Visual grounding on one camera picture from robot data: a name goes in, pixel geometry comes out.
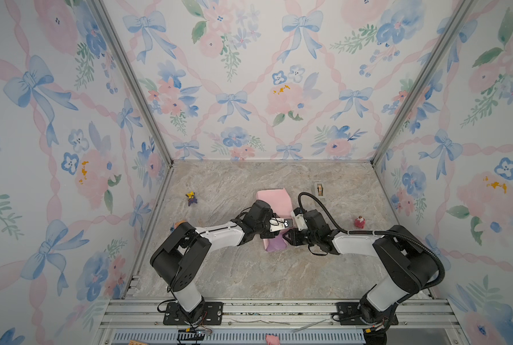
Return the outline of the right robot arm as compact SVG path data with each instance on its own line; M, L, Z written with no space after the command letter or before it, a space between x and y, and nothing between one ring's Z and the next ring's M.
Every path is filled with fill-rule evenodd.
M318 247L317 256L359 254L376 257L387 272L368 290L352 313L336 312L341 323L358 318L377 326L393 321L397 307L422 290L439 285L446 275L441 259L405 227L387 231L332 229L316 210L294 213L295 227L282 235L294 247Z

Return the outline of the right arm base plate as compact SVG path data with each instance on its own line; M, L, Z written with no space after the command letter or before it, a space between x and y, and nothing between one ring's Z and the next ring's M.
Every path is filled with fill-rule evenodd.
M397 326L399 321L394 310L394 306L384 311L376 311L373 307L362 305L360 302L339 302L331 318L343 326Z

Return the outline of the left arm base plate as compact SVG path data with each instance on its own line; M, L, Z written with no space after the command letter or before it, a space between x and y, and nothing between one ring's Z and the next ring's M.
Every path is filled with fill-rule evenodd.
M167 307L157 310L164 314L165 326L220 326L223 318L222 302L202 301L191 312L184 310L177 302L167 303Z

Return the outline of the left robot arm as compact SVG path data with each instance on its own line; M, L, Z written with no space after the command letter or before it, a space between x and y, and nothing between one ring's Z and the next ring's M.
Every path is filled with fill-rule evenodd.
M150 265L173 295L180 320L196 325L202 322L205 299L193 282L207 255L226 247L238 247L255 237L273 239L293 227L291 218L279 217L262 200L255 201L235 218L214 227L194 227L187 221L155 250Z

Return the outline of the purple wrapping paper sheet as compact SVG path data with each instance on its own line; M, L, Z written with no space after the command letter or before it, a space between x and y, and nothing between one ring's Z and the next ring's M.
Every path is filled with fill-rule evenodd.
M292 200L285 188L258 191L256 197L258 200L265 201L271 206L276 218L283 220L292 218ZM274 231L275 237L273 239L264 239L265 251L279 252L285 250L288 247L288 243L283 239L282 235L287 231L287 228Z

